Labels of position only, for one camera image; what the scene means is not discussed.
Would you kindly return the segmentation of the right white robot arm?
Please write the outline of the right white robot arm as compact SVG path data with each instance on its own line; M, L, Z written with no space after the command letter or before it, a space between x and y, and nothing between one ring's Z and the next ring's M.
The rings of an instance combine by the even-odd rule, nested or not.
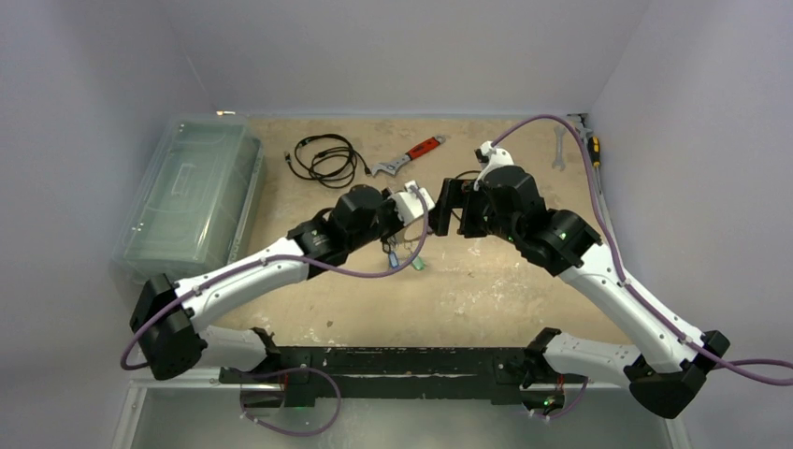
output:
M525 349L524 386L561 375L623 387L647 411L678 417L730 346L717 330L688 325L643 293L617 266L613 247L571 210L546 207L534 178L518 166L496 168L482 180L446 178L430 214L433 233L446 236L460 210L458 235L503 239L528 264L544 269L595 304L631 340L613 345L544 328Z

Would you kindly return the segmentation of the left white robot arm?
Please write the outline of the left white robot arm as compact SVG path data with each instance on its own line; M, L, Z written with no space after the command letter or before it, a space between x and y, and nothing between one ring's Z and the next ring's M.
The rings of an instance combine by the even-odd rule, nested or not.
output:
M410 260L386 271L344 267L350 253L387 241L410 225L422 225L417 257L426 241L435 202L414 182L389 196L367 185L353 188L336 207L318 212L258 253L209 273L175 282L149 279L130 319L132 340L120 367L148 369L154 379L174 379L194 368L225 368L265 383L278 373L279 358L261 329L234 330L215 321L258 297L306 282L326 272L382 279L406 269Z

